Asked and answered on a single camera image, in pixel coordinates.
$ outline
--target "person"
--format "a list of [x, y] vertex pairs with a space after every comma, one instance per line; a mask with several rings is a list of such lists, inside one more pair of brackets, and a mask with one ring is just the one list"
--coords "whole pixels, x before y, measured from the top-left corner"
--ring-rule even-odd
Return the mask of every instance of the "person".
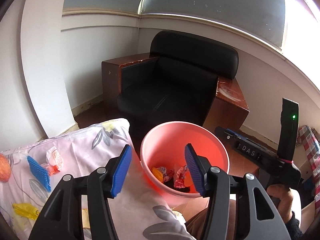
[[[298, 240], [303, 236], [299, 228], [299, 220], [295, 218], [294, 212], [291, 210], [293, 194], [291, 190], [282, 184], [270, 185], [267, 188], [267, 193], [269, 196], [280, 199], [279, 205], [277, 207], [278, 212], [287, 227], [291, 240]], [[205, 217], [207, 215], [207, 209], [202, 210], [190, 220], [186, 222], [187, 231], [196, 239], [200, 239], [201, 233], [204, 226]], [[234, 216], [235, 218], [235, 202], [230, 201], [229, 206], [229, 217]], [[233, 239], [234, 228], [230, 228], [230, 219], [228, 225], [227, 239]]]

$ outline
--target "blue textured cloth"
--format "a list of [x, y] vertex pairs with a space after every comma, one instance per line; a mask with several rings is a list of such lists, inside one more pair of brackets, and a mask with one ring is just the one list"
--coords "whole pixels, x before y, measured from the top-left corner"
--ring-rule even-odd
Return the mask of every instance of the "blue textured cloth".
[[27, 160], [29, 163], [29, 167], [33, 176], [44, 186], [44, 188], [50, 192], [50, 178], [48, 172], [45, 168], [41, 167], [39, 163], [37, 163], [34, 158], [31, 156], [27, 156]]

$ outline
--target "scratched wooden armrest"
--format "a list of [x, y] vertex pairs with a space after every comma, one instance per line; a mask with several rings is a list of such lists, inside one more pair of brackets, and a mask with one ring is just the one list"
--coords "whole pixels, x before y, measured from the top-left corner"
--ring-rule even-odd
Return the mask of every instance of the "scratched wooden armrest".
[[156, 58], [150, 53], [136, 54], [102, 61], [102, 92], [108, 117], [117, 117], [117, 97], [121, 93], [121, 68]]
[[217, 126], [239, 130], [249, 114], [249, 108], [237, 80], [218, 77], [216, 96], [203, 127], [211, 132]]

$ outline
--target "black sleeve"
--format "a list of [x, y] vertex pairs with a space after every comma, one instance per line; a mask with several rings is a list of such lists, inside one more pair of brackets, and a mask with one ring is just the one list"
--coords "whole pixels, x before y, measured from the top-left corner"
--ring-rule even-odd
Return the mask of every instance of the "black sleeve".
[[299, 228], [299, 220], [295, 218], [293, 211], [292, 218], [288, 223], [285, 224], [285, 226], [287, 227], [291, 240], [298, 240], [301, 236], [303, 236], [303, 233]]

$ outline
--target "human hand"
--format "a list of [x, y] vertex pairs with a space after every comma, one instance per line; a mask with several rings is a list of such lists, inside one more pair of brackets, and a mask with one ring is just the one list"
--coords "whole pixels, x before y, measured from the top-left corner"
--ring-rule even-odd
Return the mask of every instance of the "human hand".
[[290, 188], [282, 184], [273, 184], [267, 188], [267, 193], [271, 197], [280, 199], [278, 212], [284, 223], [289, 222], [292, 217], [291, 206], [293, 201], [293, 194]]

